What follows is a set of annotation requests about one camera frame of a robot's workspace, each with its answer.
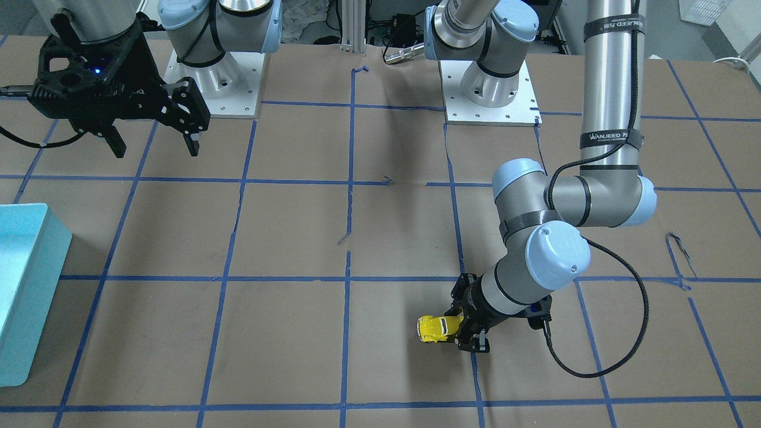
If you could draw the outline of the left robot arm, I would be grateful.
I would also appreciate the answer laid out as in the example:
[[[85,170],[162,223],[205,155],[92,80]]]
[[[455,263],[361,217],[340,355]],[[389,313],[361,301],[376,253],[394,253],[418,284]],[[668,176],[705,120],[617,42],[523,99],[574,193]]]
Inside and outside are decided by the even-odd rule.
[[[529,158],[495,171],[493,200],[507,253],[484,274],[461,275],[452,307],[419,319],[422,341],[486,353],[486,333],[503,320],[525,317],[538,328],[550,294],[592,260],[581,227],[638,225],[654,214],[654,185],[639,174],[644,12],[644,1],[588,3],[581,160],[573,163],[579,173],[550,174]],[[468,99],[504,106],[538,24],[522,1],[443,1],[426,10],[426,58],[468,61]]]

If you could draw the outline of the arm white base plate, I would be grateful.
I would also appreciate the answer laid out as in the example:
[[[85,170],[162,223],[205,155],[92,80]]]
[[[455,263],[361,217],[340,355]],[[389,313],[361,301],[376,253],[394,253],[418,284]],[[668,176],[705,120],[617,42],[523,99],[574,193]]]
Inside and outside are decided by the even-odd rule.
[[[509,78],[487,75],[474,61],[440,61],[439,67],[449,125],[542,124],[526,62]]]
[[[175,82],[182,77],[193,78],[212,117],[257,117],[267,54],[228,52],[220,62],[206,68],[183,65],[176,58],[176,52],[171,52],[164,79]]]

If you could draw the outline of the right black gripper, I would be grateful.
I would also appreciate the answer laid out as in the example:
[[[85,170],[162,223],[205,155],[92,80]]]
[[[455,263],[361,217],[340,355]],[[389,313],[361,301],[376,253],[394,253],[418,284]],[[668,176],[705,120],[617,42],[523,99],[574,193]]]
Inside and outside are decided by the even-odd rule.
[[[116,158],[126,152],[112,124],[116,119],[158,120],[183,134],[192,157],[199,155],[200,133],[211,113],[193,78],[166,84],[159,75],[143,34],[157,22],[136,15],[125,32],[99,43],[76,35],[71,15],[55,15],[51,22],[63,35],[50,35],[43,44],[30,91],[30,103],[41,114],[70,120],[76,130],[102,138]]]

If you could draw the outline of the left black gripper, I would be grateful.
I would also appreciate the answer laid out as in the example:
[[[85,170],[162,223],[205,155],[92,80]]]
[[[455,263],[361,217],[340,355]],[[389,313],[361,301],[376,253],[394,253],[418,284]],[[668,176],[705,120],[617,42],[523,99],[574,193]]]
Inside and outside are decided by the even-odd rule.
[[[547,295],[517,313],[503,314],[487,303],[481,287],[481,277],[462,273],[454,285],[451,308],[443,316],[443,339],[445,343],[458,346],[469,353],[489,353],[491,350],[486,333],[506,319],[527,319],[530,327],[542,329],[550,322],[550,296]]]

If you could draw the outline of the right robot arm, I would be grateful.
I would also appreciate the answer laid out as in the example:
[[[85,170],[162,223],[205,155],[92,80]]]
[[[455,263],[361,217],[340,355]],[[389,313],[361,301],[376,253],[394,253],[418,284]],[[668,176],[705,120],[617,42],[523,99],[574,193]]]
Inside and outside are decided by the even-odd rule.
[[[234,52],[276,52],[280,1],[160,1],[159,21],[128,1],[36,1],[50,35],[24,97],[41,114],[66,119],[122,158],[114,122],[152,119],[199,153],[209,128],[207,100],[242,92]]]

